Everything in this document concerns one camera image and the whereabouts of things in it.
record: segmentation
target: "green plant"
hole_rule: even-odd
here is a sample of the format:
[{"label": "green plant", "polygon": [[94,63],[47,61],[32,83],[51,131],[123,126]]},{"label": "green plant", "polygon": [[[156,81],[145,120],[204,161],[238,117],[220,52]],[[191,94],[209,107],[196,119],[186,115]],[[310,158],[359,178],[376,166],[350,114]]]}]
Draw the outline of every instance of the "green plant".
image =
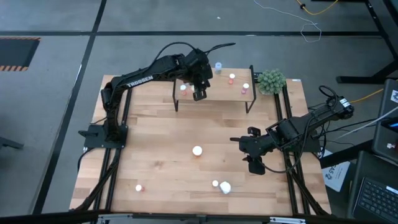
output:
[{"label": "green plant", "polygon": [[259,91],[264,95],[280,93],[286,85],[286,78],[278,69],[266,70],[258,77]]}]

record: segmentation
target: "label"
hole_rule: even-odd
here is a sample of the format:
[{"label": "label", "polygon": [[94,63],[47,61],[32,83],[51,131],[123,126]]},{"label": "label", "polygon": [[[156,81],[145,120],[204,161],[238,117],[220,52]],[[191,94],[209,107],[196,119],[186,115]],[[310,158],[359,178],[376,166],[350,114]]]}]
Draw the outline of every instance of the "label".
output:
[{"label": "label", "polygon": [[154,77],[151,75],[151,76],[148,76],[148,77],[145,77],[145,78],[141,78],[140,80],[131,82],[131,83],[127,84],[127,86],[128,87],[133,87],[133,86],[139,85],[141,83],[145,83],[145,82],[151,81],[153,79],[154,79]]},{"label": "label", "polygon": [[[325,155],[323,157],[329,156],[331,154],[332,153],[330,151],[325,150]],[[322,169],[323,181],[325,182],[325,185],[337,192],[340,192],[344,178],[346,177],[348,171],[348,167],[349,161]]]},{"label": "label", "polygon": [[398,91],[393,90],[391,93],[391,101],[398,103]]}]

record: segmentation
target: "black robotic arm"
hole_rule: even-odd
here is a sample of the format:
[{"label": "black robotic arm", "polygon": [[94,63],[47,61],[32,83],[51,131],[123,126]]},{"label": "black robotic arm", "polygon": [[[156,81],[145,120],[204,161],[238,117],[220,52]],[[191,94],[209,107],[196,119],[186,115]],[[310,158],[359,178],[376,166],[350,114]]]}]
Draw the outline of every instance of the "black robotic arm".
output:
[{"label": "black robotic arm", "polygon": [[[159,55],[167,47],[175,44],[188,45],[192,48],[192,51],[187,56],[175,54],[159,58]],[[118,124],[118,109],[123,92],[150,81],[173,81],[181,79],[184,83],[194,85],[193,99],[195,101],[206,98],[206,88],[210,87],[209,79],[213,78],[207,55],[212,50],[234,44],[216,45],[205,52],[185,42],[173,42],[166,45],[148,67],[121,75],[120,77],[114,77],[106,84],[101,90],[103,108],[106,112],[106,120],[104,125],[102,125],[102,129],[91,127],[91,131],[89,128],[89,131],[80,131],[79,133],[86,137],[86,140],[87,138],[102,138],[100,141],[103,143],[96,146],[105,147],[104,145],[107,145],[109,142],[114,142],[119,146],[124,145],[127,133],[124,129],[126,127]]]}]

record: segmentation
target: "gray floor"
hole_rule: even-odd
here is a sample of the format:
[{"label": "gray floor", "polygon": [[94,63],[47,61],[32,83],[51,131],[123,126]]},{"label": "gray floor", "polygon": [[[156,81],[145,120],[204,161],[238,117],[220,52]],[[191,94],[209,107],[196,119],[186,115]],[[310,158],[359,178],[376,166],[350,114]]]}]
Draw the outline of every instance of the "gray floor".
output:
[{"label": "gray floor", "polygon": [[[324,31],[375,31],[376,26],[364,4],[338,3],[327,13],[309,16],[293,0],[266,1],[261,4],[318,22]],[[0,0],[0,31],[3,30],[91,30],[100,0],[36,1]],[[327,7],[327,2],[306,1],[312,11]],[[372,1],[392,40],[396,25],[380,1]],[[19,9],[23,13],[15,14]],[[299,19],[275,11],[261,9],[252,1],[108,1],[99,26],[100,31],[154,30],[262,30],[299,31]],[[382,85],[339,85],[338,75],[371,75],[392,61],[384,40],[379,37],[322,37],[308,44],[302,37],[243,36],[124,36],[97,37],[88,62],[62,147],[58,166],[44,206],[44,212],[68,209],[76,179],[76,162],[84,139],[77,131],[86,129],[91,121],[99,85],[104,74],[122,74],[147,66],[164,45],[187,41],[201,49],[236,42],[233,47],[210,54],[210,62],[225,67],[256,71],[279,68],[288,78],[303,81],[307,104],[325,100],[319,85],[332,87],[349,100],[358,99]],[[21,151],[3,148],[0,151],[0,216],[30,212],[39,180],[49,158],[57,129],[78,72],[88,37],[43,37],[28,71],[0,72],[0,136],[23,142]],[[185,46],[174,46],[165,54],[187,53]],[[381,95],[355,105],[350,123],[377,116]],[[338,121],[338,127],[347,121]],[[371,139],[371,128],[339,139],[361,143]],[[349,145],[330,143],[328,149],[340,151]],[[345,199],[330,192],[332,212],[345,213]],[[152,223],[143,220],[139,223]]]}]

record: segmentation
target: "sticker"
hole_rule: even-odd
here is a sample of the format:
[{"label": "sticker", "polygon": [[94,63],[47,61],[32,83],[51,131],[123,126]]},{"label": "sticker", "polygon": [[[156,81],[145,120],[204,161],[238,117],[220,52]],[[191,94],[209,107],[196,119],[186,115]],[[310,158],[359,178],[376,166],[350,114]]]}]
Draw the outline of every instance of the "sticker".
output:
[{"label": "sticker", "polygon": [[391,100],[398,103],[398,91],[393,90],[391,93]]},{"label": "sticker", "polygon": [[[323,157],[329,156],[330,154],[332,153],[325,150],[325,155]],[[344,178],[346,177],[348,171],[348,167],[349,161],[322,169],[323,181],[325,182],[326,186],[337,192],[340,192]]]}]

